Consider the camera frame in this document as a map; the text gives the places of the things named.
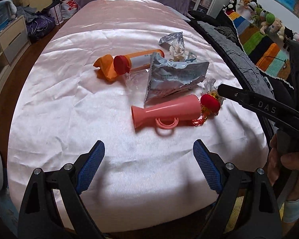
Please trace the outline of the person's right hand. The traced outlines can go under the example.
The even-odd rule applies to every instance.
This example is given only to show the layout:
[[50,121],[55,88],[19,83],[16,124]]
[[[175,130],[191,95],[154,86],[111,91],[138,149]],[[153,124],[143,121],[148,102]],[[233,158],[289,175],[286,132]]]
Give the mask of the person's right hand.
[[[299,171],[299,152],[280,155],[277,150],[276,134],[272,137],[269,145],[272,149],[269,153],[269,164],[267,167],[267,176],[269,178],[270,184],[274,185],[274,183],[279,177],[279,164],[282,164],[287,169]],[[287,197],[287,200],[290,201],[296,201],[298,199],[299,199],[299,178],[293,190],[290,192],[289,196]]]

